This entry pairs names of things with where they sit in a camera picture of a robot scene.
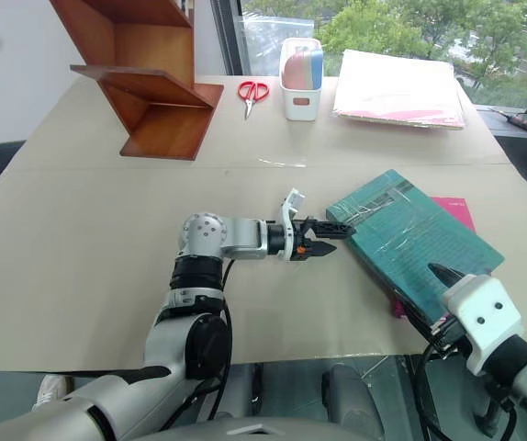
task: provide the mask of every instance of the teal book cover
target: teal book cover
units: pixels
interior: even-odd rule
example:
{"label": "teal book cover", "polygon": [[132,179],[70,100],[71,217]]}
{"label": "teal book cover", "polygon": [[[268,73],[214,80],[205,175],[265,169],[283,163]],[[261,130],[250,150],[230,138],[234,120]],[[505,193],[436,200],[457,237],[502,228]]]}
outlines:
{"label": "teal book cover", "polygon": [[428,325],[445,315],[441,296],[447,290],[429,263],[489,274],[504,260],[394,170],[331,205],[327,219],[355,228],[348,240],[353,251]]}

